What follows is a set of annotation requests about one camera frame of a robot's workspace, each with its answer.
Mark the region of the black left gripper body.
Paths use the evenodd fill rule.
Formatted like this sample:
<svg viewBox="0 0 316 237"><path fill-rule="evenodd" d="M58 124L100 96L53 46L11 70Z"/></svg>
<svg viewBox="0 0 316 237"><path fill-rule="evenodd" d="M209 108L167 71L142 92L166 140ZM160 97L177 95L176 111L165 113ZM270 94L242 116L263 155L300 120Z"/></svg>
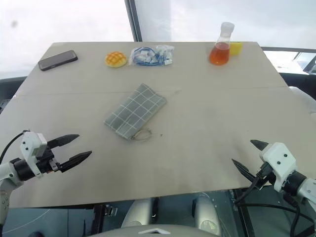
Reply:
<svg viewBox="0 0 316 237"><path fill-rule="evenodd" d="M42 156L37 157L37 168L42 174L59 171L60 163L55 159L50 147L46 147Z"/></svg>

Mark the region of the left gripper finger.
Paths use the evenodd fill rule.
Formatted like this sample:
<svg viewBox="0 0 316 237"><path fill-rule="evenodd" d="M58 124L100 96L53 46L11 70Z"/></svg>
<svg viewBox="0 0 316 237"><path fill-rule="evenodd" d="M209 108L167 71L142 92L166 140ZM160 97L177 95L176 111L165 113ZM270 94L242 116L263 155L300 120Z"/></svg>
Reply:
<svg viewBox="0 0 316 237"><path fill-rule="evenodd" d="M84 160L86 160L91 154L92 154L92 151L87 151L87 152L82 152L71 157L67 162L64 162L59 165L59 171L66 172L72 169L73 167L79 165Z"/></svg>
<svg viewBox="0 0 316 237"><path fill-rule="evenodd" d="M47 146L50 149L53 149L56 147L61 147L61 146L64 146L64 145L72 142L73 140L75 140L78 137L79 137L79 134L67 134L64 136L60 136L60 137L57 137L55 139L48 141Z"/></svg>

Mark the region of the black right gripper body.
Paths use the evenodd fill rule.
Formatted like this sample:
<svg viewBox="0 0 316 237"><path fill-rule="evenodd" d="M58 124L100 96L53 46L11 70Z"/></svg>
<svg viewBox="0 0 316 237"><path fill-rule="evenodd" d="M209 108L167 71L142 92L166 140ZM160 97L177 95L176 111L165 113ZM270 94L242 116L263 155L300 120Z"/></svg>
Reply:
<svg viewBox="0 0 316 237"><path fill-rule="evenodd" d="M259 171L256 174L256 184L274 184L275 183L275 175L273 173L273 168L268 162L264 162Z"/></svg>

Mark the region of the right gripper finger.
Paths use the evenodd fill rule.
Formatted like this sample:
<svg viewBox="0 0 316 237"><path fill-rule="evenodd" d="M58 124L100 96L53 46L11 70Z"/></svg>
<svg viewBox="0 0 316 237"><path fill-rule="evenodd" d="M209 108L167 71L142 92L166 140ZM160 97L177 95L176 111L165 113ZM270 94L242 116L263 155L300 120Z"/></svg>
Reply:
<svg viewBox="0 0 316 237"><path fill-rule="evenodd" d="M251 183L258 181L257 177L251 174L246 166L241 164L239 161L232 159L233 164L237 168L237 170Z"/></svg>
<svg viewBox="0 0 316 237"><path fill-rule="evenodd" d="M251 139L250 143L252 143L260 151L263 151L269 145L269 143L267 142L256 140L256 139Z"/></svg>

